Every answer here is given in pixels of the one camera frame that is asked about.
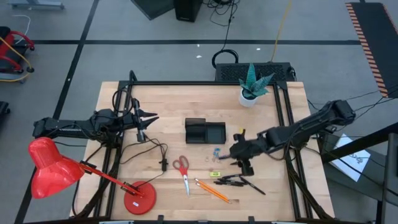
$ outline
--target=red desk lamp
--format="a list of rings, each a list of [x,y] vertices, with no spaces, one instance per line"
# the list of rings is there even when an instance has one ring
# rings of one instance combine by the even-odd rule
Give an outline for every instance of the red desk lamp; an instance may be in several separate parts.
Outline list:
[[[55,143],[46,137],[37,138],[29,144],[29,154],[37,167],[32,180],[32,196],[45,198],[56,194],[78,181],[85,172],[100,175],[122,187],[126,191],[124,204],[129,212],[140,215],[148,212],[156,201],[155,188],[144,181],[132,185],[95,169],[87,163],[79,163],[61,155]]]

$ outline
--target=scissors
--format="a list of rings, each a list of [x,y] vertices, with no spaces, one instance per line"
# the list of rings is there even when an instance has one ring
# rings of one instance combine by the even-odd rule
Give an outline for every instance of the scissors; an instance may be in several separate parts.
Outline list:
[[[173,167],[181,172],[182,178],[184,179],[185,189],[187,190],[187,195],[189,196],[189,185],[188,185],[188,168],[189,162],[185,156],[180,156],[179,159],[173,161]]]

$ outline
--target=white paper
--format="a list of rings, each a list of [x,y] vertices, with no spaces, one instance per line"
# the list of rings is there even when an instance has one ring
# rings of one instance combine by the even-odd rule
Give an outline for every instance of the white paper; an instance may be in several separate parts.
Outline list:
[[[343,134],[341,138],[338,140],[336,143],[336,146],[334,149],[344,146],[345,144],[348,144],[352,142],[349,137],[347,137],[346,134]],[[365,168],[366,164],[368,163],[368,160],[370,158],[370,154],[366,152],[365,150],[355,152],[354,154],[342,157],[341,160],[349,164],[351,167],[354,169],[358,170],[360,173],[362,173],[363,169]],[[339,159],[336,159],[334,161],[330,162],[331,165],[336,167],[338,170],[342,171],[344,174],[346,174],[348,177],[353,179],[355,182],[358,181],[359,177],[361,174],[356,172],[355,170],[351,169],[348,167],[346,164],[341,162]]]

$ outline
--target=gray floor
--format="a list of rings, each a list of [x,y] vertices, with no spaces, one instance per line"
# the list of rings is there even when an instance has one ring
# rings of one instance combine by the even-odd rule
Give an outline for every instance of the gray floor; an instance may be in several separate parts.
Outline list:
[[[25,14],[32,18],[28,36],[34,40],[78,40],[83,31],[93,0],[64,1],[66,9],[11,9],[0,0],[0,26],[25,31]],[[279,22],[288,0],[251,0],[239,5],[231,25],[229,39],[275,39]],[[340,0],[294,1],[286,20],[282,40],[357,40],[345,8]],[[377,1],[387,6],[398,24],[398,3]],[[210,9],[201,8],[196,23],[175,20],[170,11],[153,21],[130,0],[100,0],[88,40],[175,40],[224,39],[226,28],[209,21]],[[215,17],[227,22],[227,17]],[[35,73],[21,85],[0,83],[0,101],[10,102],[12,114],[0,129],[0,176],[9,184],[0,186],[0,214],[3,223],[11,223],[26,189],[33,163],[27,153],[32,123],[52,116],[77,45],[38,45],[28,55]],[[220,45],[85,45],[70,86],[62,119],[86,119],[95,108],[103,81],[125,80],[133,69],[139,80],[214,80],[211,66],[213,54]],[[239,53],[241,62],[266,62],[273,45],[228,45]],[[218,62],[231,62],[222,55]],[[344,99],[377,90],[373,75],[358,45],[280,45],[276,62],[290,62],[299,81],[305,84],[307,97],[314,103]],[[375,93],[350,101],[353,108],[380,99]],[[398,117],[395,101],[379,105],[343,131],[347,135],[369,134]],[[63,142],[84,141],[61,139]],[[385,152],[385,145],[373,148]],[[60,147],[63,154],[81,159],[83,148]],[[376,201],[333,182],[329,183],[338,218],[365,222],[376,214]],[[73,188],[42,199],[33,200],[26,222],[67,218]],[[389,207],[388,223],[393,223],[398,209]]]

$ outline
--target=lamp shade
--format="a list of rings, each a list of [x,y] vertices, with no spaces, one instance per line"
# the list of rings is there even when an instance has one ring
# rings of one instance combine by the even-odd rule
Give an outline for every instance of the lamp shade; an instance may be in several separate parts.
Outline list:
[[[61,155],[50,138],[33,140],[29,144],[29,154],[37,168],[31,187],[34,198],[56,194],[85,173],[78,162]]]

